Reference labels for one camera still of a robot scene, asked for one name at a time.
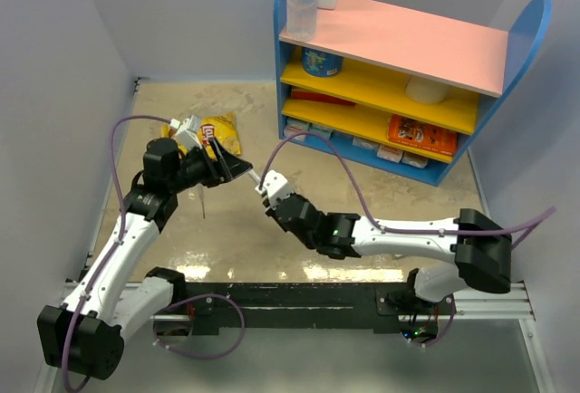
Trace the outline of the wide white remote control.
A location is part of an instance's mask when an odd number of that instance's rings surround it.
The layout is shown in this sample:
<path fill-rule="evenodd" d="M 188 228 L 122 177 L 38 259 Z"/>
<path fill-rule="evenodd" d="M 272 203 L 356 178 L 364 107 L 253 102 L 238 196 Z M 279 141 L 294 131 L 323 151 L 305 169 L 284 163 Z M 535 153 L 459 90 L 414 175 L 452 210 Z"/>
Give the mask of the wide white remote control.
<path fill-rule="evenodd" d="M 258 185 L 260 183 L 261 180 L 261 176 L 259 174 L 257 174 L 254 170 L 250 170 L 247 172 L 247 174 L 250 176 L 250 178 Z"/>

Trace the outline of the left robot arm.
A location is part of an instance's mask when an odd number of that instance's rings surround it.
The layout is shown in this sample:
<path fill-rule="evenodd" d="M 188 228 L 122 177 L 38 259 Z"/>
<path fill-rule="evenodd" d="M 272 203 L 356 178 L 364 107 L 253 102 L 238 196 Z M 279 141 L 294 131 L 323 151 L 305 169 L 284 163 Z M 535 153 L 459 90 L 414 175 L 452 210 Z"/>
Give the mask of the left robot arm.
<path fill-rule="evenodd" d="M 121 296 L 136 263 L 178 207 L 179 193 L 216 187 L 252 170 L 216 139 L 215 155 L 201 146 L 182 153 L 174 139 L 149 142 L 142 170 L 121 203 L 121 215 L 89 272 L 57 307 L 45 306 L 37 328 L 45 362 L 105 380 L 118 367 L 128 339 L 154 314 L 181 312 L 194 301 L 183 273 L 155 267 L 137 291 Z"/>

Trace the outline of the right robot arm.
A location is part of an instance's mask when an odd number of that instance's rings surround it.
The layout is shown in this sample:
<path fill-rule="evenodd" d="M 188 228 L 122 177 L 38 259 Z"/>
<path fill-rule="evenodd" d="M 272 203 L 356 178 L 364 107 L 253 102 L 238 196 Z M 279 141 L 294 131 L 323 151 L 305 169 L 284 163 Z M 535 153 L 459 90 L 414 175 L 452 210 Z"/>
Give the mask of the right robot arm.
<path fill-rule="evenodd" d="M 374 224 L 358 214 L 324 213 L 296 193 L 265 199 L 264 205 L 284 231 L 332 259 L 397 254 L 436 261 L 409 275 L 403 301 L 410 312 L 423 314 L 467 288 L 492 294 L 510 290 L 512 239 L 475 209 L 442 220 Z"/>

